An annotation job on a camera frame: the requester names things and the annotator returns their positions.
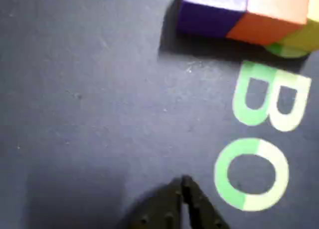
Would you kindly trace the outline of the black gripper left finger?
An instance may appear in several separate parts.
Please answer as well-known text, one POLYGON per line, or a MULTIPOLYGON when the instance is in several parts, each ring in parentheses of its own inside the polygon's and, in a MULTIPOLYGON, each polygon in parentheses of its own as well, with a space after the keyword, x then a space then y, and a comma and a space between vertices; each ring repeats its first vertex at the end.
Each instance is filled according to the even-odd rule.
POLYGON ((173 178, 143 194, 117 224, 118 229, 180 229, 181 178, 173 178))

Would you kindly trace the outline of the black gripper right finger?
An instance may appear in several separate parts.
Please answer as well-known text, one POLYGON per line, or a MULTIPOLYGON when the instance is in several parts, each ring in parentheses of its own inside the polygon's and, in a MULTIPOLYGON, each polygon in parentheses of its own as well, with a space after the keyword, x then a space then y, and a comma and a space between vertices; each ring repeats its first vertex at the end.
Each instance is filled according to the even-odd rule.
POLYGON ((229 229, 227 222, 191 176, 182 176, 181 188, 192 229, 229 229))

